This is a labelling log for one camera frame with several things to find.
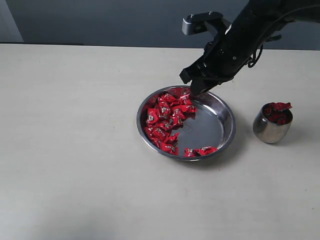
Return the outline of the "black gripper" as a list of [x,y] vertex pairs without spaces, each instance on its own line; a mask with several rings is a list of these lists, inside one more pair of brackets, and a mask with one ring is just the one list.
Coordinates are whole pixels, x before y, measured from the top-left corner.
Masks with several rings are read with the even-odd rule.
[[185,84],[190,82],[191,94],[198,96],[232,80],[245,65],[253,67],[253,34],[229,32],[209,42],[203,55],[184,68],[179,77]]

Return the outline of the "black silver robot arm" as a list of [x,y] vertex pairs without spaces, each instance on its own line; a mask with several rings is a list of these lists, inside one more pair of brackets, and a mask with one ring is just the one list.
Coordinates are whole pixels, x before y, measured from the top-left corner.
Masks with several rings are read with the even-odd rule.
[[264,43],[277,41],[274,35],[294,22],[319,23],[318,0],[250,0],[233,22],[216,11],[188,15],[182,32],[196,35],[216,30],[203,55],[184,68],[179,77],[190,83],[193,95],[231,81],[244,67],[252,68],[260,59]]

